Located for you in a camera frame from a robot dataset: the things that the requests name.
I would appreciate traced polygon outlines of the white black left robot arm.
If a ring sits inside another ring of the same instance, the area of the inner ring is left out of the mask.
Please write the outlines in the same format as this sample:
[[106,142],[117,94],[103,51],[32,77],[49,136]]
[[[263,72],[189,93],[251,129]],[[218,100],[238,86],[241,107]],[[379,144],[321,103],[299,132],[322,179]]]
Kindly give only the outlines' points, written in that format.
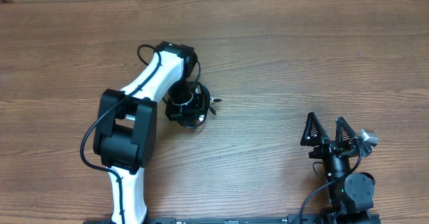
[[143,176],[156,146],[159,103],[170,121],[191,130],[212,111],[208,89],[190,79],[200,66],[194,48],[162,42],[151,50],[151,62],[135,80],[101,95],[97,119],[80,144],[82,162],[111,180],[113,212],[105,223],[148,222]]

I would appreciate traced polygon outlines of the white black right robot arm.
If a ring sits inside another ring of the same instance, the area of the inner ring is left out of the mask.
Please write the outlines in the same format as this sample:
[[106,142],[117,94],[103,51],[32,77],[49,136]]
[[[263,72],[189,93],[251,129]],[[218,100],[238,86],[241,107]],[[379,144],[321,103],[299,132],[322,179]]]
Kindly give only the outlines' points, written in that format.
[[[310,112],[300,141],[301,146],[312,147],[309,157],[316,159],[324,169],[325,183],[311,192],[302,203],[299,223],[380,223],[379,215],[372,215],[375,179],[368,172],[358,172],[363,158],[377,146],[376,133],[362,129],[359,133],[343,117],[335,121],[335,138],[330,139],[317,115]],[[318,214],[304,216],[309,200],[326,190],[330,207]]]

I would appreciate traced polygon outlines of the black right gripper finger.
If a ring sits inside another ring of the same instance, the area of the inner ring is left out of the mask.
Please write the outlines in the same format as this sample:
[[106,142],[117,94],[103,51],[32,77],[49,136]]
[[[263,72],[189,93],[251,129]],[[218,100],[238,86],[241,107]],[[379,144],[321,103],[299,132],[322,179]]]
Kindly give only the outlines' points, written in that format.
[[307,116],[306,126],[300,141],[301,146],[321,146],[329,142],[329,136],[315,112],[310,112]]
[[355,136],[356,132],[343,117],[336,119],[335,142],[338,147],[348,146]]

